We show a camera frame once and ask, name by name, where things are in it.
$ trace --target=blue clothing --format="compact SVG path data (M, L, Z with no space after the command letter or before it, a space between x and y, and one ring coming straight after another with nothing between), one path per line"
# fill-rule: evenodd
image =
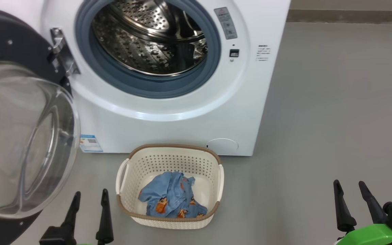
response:
M207 214L207 208L193 197L195 178L186 178L180 172L157 175L140 191L138 199L147 201L146 215L155 217L198 217Z

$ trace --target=front-loading washing machine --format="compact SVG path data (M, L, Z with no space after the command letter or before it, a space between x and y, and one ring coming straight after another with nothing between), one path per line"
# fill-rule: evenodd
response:
M0 11L48 42L32 64L71 90L83 151L180 143L250 156L289 3L0 0ZM4 38L12 49L31 41Z

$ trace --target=warning label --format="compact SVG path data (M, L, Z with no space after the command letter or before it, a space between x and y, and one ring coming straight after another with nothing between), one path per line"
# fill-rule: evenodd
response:
M214 9L214 12L216 12L217 18L219 18L226 39L237 38L237 32L235 31L235 26L232 22L232 18L229 14L228 9L226 7L218 8Z
M256 61L268 61L270 48L269 45L258 45Z
M94 135L82 134L80 137L80 148L83 152L103 152Z

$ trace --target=laundry basket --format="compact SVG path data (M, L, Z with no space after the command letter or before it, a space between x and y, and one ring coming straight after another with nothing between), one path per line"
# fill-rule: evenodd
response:
M146 215L147 202L138 200L138 194L155 176L166 171L179 171L185 177L195 178L193 194L208 209L207 215L196 218ZM122 211L137 223L166 229L200 229L208 225L219 207L223 187L224 170L219 156L210 149L197 146L140 146L121 164L116 177L117 202Z

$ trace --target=gray floor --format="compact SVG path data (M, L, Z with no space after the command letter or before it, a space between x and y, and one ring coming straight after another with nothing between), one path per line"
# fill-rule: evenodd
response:
M101 190L114 192L124 154L79 154L67 185L15 245L35 245L82 192L75 237L95 243ZM357 227L371 219L358 181L392 201L392 25L288 23L253 157L222 157L226 186L196 231L141 226L112 195L112 244L332 244L332 182Z

